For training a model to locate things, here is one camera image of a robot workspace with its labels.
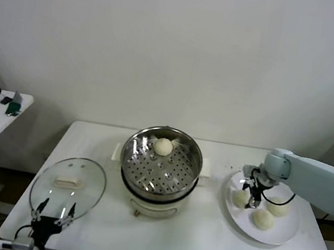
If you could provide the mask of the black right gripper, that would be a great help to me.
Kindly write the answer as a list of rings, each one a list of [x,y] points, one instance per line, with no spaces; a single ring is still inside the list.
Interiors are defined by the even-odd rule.
[[[242,191],[250,191],[250,198],[245,208],[256,209],[261,203],[261,193],[271,189],[271,181],[261,172],[252,170],[249,179],[244,180]]]

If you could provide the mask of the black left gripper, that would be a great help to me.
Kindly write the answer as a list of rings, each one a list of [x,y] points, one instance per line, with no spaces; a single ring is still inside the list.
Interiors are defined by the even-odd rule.
[[[33,230],[31,237],[34,240],[34,246],[41,250],[45,249],[46,242],[49,240],[50,236],[61,233],[62,228],[71,225],[75,215],[76,203],[69,209],[64,207],[61,210],[59,219],[42,216],[41,213],[48,202],[49,198],[45,199],[36,209],[31,211],[31,228]]]

